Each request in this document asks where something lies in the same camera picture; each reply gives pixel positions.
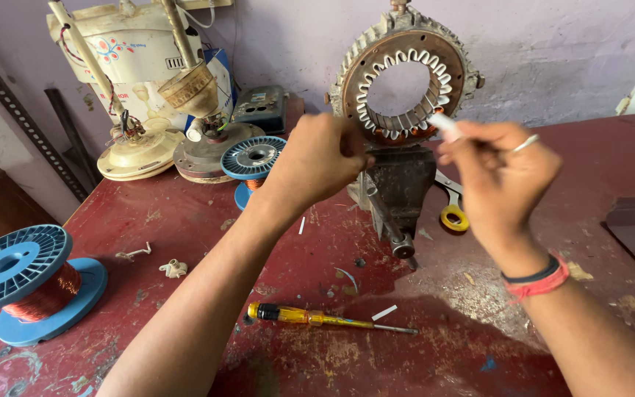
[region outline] scissors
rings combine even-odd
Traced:
[[[450,196],[450,203],[440,212],[440,220],[449,229],[463,232],[469,229],[469,220],[459,207],[459,197],[462,194],[462,185],[450,180],[445,174],[437,170],[435,181],[445,187]],[[451,221],[448,216],[454,216],[457,221]]]

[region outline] screwdriver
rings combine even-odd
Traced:
[[[284,321],[286,323],[306,323],[311,326],[321,326],[323,323],[336,326],[356,326],[368,329],[395,330],[417,334],[417,329],[400,328],[397,326],[382,326],[369,321],[343,319],[342,317],[326,316],[320,310],[302,310],[295,307],[279,306],[273,303],[253,302],[249,304],[248,314],[252,319]]]

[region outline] red workbench top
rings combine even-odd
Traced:
[[[635,116],[535,132],[565,159],[534,212],[536,237],[577,264],[574,273],[587,289],[635,331],[635,260],[602,225],[616,197],[635,196]],[[442,171],[457,179],[453,168]],[[96,258],[107,267],[107,290],[80,323],[53,340],[35,347],[0,341],[0,396],[94,395],[181,283],[158,267],[172,258],[194,267],[239,217],[236,185],[194,185],[174,169],[134,182],[105,179],[65,228],[74,239],[71,258]],[[210,394],[567,395],[555,362],[520,306],[508,305],[511,298],[472,233],[455,235],[439,223],[446,204],[446,193],[433,187],[415,239],[422,267],[413,272],[390,256],[370,215],[342,191],[305,213],[302,235],[300,220],[287,231],[247,299],[363,320],[396,304],[379,322],[416,327],[418,336],[240,316]],[[133,263],[115,258],[146,241],[151,255]],[[358,258],[365,267],[355,266]]]

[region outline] blue plastic spool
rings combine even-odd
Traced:
[[[0,313],[0,339],[32,346],[60,335],[92,309],[107,286],[107,269],[91,258],[68,259],[73,239],[60,226],[38,225],[0,237],[0,309],[18,302],[67,261],[82,276],[80,290],[65,308],[36,322]]]
[[[222,171],[234,179],[246,181],[269,175],[271,167],[286,146],[286,140],[276,136],[255,136],[245,139],[222,155]],[[253,192],[242,182],[234,191],[234,202],[244,211]]]

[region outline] hand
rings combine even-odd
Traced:
[[[514,123],[458,122],[463,137],[445,134],[440,163],[454,161],[462,178],[462,200],[472,232],[509,277],[524,277],[548,263],[528,218],[557,175],[562,161],[542,142],[517,153],[531,135]]]
[[[329,113],[306,114],[256,193],[281,203],[283,210],[295,211],[297,216],[338,193],[359,172],[371,167],[374,157],[365,152],[361,132],[347,119]]]

